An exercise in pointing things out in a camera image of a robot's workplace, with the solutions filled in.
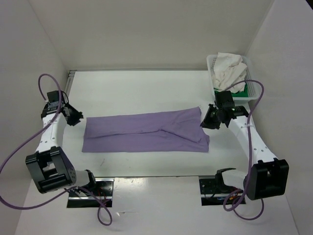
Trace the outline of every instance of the purple cloth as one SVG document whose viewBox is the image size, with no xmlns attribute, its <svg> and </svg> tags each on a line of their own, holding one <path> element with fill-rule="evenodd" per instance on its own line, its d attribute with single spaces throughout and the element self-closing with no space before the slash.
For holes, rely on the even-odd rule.
<svg viewBox="0 0 313 235">
<path fill-rule="evenodd" d="M 152 114 L 88 117 L 83 152 L 208 152 L 200 108 Z"/>
</svg>

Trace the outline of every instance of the tabletop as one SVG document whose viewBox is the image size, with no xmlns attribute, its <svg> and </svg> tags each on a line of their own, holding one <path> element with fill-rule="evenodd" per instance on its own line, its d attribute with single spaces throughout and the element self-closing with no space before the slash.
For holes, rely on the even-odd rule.
<svg viewBox="0 0 313 235">
<path fill-rule="evenodd" d="M 213 103 L 207 71 L 76 72 L 70 104 L 84 117 L 174 111 L 199 106 L 204 117 Z M 16 235 L 55 234 L 211 234 L 297 235 L 286 197 L 265 199 L 264 214 L 244 221 L 222 206 L 201 206 L 199 175 L 235 167 L 246 171 L 247 157 L 227 129 L 205 130 L 208 153 L 82 153 L 86 119 L 66 127 L 63 150 L 77 170 L 115 177 L 109 227 L 97 221 L 97 208 L 67 209 L 67 195 L 48 205 L 22 211 Z M 32 182 L 25 206 L 50 199 L 60 191 L 40 194 Z M 237 211 L 253 217 L 260 201 L 247 200 Z M 102 210 L 101 217 L 108 216 Z"/>
</svg>

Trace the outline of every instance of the white towel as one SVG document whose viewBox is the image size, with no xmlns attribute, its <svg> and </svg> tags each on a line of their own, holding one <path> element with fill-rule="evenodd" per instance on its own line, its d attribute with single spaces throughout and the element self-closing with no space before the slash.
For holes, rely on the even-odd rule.
<svg viewBox="0 0 313 235">
<path fill-rule="evenodd" d="M 213 86 L 218 91 L 223 91 L 232 84 L 243 81 L 246 76 L 246 64 L 242 63 L 240 55 L 230 53 L 218 53 L 212 75 Z M 229 90 L 233 93 L 242 92 L 245 83 L 240 83 Z"/>
</svg>

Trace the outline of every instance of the white wall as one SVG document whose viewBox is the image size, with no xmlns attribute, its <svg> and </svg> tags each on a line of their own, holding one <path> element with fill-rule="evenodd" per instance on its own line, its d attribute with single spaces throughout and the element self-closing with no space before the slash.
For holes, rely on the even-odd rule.
<svg viewBox="0 0 313 235">
<path fill-rule="evenodd" d="M 68 69 L 206 69 L 244 54 L 272 0 L 29 0 Z"/>
<path fill-rule="evenodd" d="M 313 234 L 313 10 L 276 0 L 247 56 L 266 88 L 254 115 L 273 152 L 290 165 L 287 198 L 301 235 Z"/>
<path fill-rule="evenodd" d="M 42 127 L 44 102 L 37 88 L 41 73 L 54 75 L 64 87 L 67 72 L 27 0 L 0 4 L 0 162 Z M 44 91 L 55 89 L 45 78 Z M 34 152 L 33 141 L 13 156 L 0 175 L 0 193 L 22 206 L 30 183 L 25 157 Z M 0 204 L 1 234 L 15 232 L 20 211 Z"/>
</svg>

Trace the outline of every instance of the green object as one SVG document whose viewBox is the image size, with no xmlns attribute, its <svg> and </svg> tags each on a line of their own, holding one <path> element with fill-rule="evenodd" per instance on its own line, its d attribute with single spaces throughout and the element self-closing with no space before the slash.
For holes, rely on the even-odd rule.
<svg viewBox="0 0 313 235">
<path fill-rule="evenodd" d="M 248 96 L 248 85 L 247 84 L 245 85 L 245 89 L 243 92 L 232 93 L 231 95 L 233 97 L 249 97 Z"/>
</svg>

